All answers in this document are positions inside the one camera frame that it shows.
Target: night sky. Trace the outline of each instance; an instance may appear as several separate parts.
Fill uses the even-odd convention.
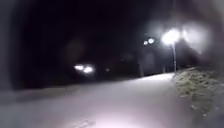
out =
[[[21,29],[21,77],[33,86],[62,74],[75,79],[76,63],[108,63],[135,53],[150,21],[169,19],[171,4],[171,0],[33,1]]]

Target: road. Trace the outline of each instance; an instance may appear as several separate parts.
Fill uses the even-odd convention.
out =
[[[18,95],[26,92],[4,93],[0,95],[0,127],[190,128],[189,103],[175,95],[172,75],[101,83],[33,100],[32,91],[25,96],[31,100],[19,101]]]

